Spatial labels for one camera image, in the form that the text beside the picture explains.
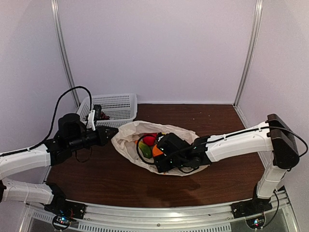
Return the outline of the white perforated plastic basket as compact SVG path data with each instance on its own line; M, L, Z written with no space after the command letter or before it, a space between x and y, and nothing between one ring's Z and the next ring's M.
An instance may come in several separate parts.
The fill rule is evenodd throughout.
M101 105L101 111L109 117L108 120L98 120L97 126L118 128L132 122L138 111L138 100L135 93L94 95L92 103Z

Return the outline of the right aluminium corner post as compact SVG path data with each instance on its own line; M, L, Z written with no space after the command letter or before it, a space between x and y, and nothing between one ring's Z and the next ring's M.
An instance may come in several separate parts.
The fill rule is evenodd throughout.
M239 106L241 96L244 92L246 81L247 81L249 71L250 71L250 67L251 67L251 64L252 64L252 60L253 60L253 56L254 56L254 50L255 50L257 40L258 40L260 25L261 25L261 21L262 21L263 2L264 2L263 0L256 0L255 1L253 24L252 24L252 30L251 30L247 55L246 55L246 59L245 59L245 62L244 62L244 67L243 67L239 87L238 87L237 94L236 94L234 104L233 104L233 106L235 108L237 108Z

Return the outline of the green yellow mango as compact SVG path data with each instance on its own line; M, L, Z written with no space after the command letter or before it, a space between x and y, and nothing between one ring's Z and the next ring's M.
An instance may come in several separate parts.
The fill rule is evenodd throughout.
M143 156L147 159L151 159L153 157L152 150L148 145L143 142L139 142L139 149L142 152Z

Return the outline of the aluminium front rail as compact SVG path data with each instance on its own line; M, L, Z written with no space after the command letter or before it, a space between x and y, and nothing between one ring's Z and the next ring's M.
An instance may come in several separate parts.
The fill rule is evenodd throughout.
M231 203L171 208L135 208L86 204L84 218L68 232L254 232L253 222L265 217L263 232L300 230L285 190L271 198L272 209L235 218Z

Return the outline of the orange fruit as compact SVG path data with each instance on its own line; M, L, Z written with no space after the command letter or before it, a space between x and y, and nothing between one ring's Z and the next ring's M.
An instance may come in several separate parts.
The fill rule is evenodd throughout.
M157 148L157 145L153 146L153 148L152 148L153 157L157 157L157 156L160 156L160 155L163 155L163 154L164 153L159 148Z

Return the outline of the dark red grape bunch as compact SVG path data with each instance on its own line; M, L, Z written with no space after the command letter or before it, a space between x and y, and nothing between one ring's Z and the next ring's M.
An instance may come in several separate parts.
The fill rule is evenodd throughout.
M109 120L110 117L106 115L104 112L101 112L100 114L100 120Z

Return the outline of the banana print plastic bag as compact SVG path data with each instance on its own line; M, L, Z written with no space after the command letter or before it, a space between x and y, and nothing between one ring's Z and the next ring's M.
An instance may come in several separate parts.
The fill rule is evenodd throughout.
M187 157L188 162L179 170L159 173L154 164L153 157L147 159L139 149L139 142L145 133L157 133L155 145L168 158L176 154ZM119 127L119 132L112 138L115 150L131 163L147 169L155 174L186 176L204 170L212 164L206 152L208 136L199 137L194 131L162 125L146 121L133 121Z

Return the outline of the aluminium corner post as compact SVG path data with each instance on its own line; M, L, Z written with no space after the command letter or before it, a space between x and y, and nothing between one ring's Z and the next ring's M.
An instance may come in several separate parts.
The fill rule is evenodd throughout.
M75 87L75 83L73 80L70 63L69 63L69 59L67 55L67 50L65 46L65 40L64 40L64 35L63 35L62 25L61 25L61 18L60 18L60 13L59 13L59 4L57 0L51 0L51 10L52 10L52 15L54 19L56 37L57 37L57 42L58 42L59 51L60 51L60 58L63 64L66 80L68 82L69 88L73 88Z
M249 71L250 71L250 67L251 67L251 64L252 64L252 60L253 60L253 56L254 56L254 50L255 50L257 40L258 40L260 25L261 25L261 21L262 21L263 2L264 2L263 0L256 0L255 1L253 24L252 24L252 30L251 30L247 55L246 55L246 59L245 59L245 62L244 62L244 67L243 67L239 87L238 87L237 94L236 94L234 104L233 104L233 106L235 108L237 108L239 106L241 96L244 92L246 81L247 81Z

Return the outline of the circuit board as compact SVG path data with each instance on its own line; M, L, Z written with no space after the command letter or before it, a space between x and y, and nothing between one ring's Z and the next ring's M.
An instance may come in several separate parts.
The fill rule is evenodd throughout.
M71 223L71 219L63 216L55 216L52 219L52 225L56 230L66 230Z
M253 230L258 230L263 228L265 225L266 218L264 216L252 217L246 219L246 224L249 228Z

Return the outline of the left circuit board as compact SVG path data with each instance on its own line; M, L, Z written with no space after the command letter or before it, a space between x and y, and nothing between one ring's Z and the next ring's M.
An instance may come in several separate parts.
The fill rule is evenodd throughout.
M71 219L63 216L55 216L52 219L52 225L56 230L66 230L71 223Z

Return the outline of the right circuit board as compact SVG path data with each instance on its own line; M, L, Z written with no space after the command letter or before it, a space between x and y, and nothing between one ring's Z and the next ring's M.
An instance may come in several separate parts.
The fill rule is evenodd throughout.
M246 224L249 228L253 230L258 230L263 228L265 225L266 218L264 216L252 217L246 219Z

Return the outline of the red apple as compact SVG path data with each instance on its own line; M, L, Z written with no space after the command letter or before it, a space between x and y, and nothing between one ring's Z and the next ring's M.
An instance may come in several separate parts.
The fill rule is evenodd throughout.
M154 146L156 142L156 136L154 135L145 135L142 139L143 143L148 146Z

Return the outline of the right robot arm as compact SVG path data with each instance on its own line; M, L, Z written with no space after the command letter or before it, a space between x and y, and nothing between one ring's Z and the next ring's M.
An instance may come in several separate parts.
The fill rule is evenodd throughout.
M153 155L158 172L163 173L177 168L188 173L201 166L211 165L229 157L252 152L269 151L273 160L256 184L253 198L248 201L248 210L258 213L269 203L273 191L283 179L285 173L300 161L296 134L276 114L267 116L267 120L245 130L196 138L192 143L170 132L157 138L159 153Z

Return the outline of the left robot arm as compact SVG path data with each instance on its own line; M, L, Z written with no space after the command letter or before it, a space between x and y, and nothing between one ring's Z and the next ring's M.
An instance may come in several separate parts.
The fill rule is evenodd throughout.
M69 203L56 184L31 184L8 177L39 167L62 164L81 149L106 145L117 133L117 128L96 126L94 122L88 128L78 114L64 115L58 120L54 138L0 155L0 200L42 203L50 205L60 215L66 214L70 209Z

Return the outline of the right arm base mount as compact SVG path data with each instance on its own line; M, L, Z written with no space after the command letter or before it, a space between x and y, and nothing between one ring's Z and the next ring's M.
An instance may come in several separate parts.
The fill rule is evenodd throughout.
M231 210L234 218L248 217L271 210L270 199L252 198L247 201L241 201L231 204Z

